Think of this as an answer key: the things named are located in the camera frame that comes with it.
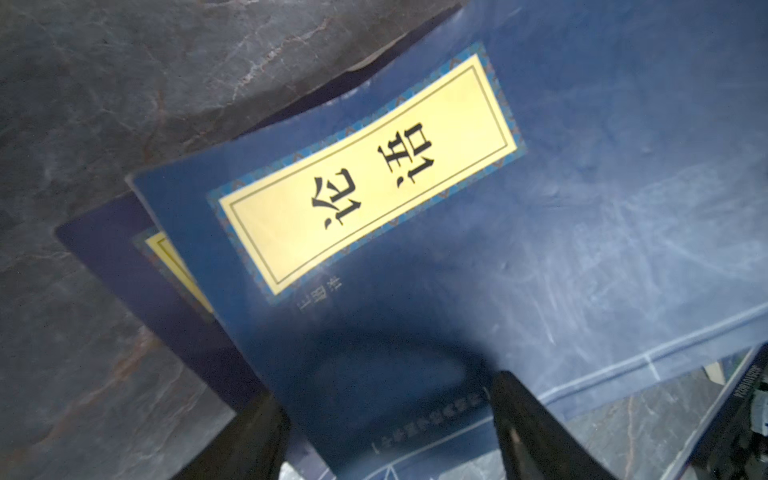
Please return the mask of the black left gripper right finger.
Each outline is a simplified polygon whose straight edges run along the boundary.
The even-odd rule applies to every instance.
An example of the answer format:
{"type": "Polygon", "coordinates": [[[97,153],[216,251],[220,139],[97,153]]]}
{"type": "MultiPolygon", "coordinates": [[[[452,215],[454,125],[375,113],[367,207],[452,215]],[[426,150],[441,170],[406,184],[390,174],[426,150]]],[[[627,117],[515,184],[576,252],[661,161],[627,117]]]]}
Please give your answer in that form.
{"type": "Polygon", "coordinates": [[[612,479],[509,371],[497,373],[490,397],[508,479],[612,479]]]}

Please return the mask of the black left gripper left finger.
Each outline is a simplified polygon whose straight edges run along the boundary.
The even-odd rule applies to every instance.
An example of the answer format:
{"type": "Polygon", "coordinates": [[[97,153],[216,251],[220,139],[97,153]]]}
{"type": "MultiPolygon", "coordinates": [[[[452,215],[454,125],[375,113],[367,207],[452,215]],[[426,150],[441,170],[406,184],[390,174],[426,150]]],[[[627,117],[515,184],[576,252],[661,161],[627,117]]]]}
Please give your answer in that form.
{"type": "Polygon", "coordinates": [[[277,479],[290,431],[290,419],[275,396],[261,394],[174,477],[277,479]]]}

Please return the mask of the navy book large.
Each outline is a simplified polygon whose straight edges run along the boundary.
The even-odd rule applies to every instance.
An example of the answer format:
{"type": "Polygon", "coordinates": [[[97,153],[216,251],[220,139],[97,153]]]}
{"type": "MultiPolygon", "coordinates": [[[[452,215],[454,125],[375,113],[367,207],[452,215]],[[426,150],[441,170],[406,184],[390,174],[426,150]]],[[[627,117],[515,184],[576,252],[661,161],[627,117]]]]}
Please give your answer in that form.
{"type": "Polygon", "coordinates": [[[767,5],[474,1],[351,92],[134,175],[340,479],[767,339],[767,5]]]}

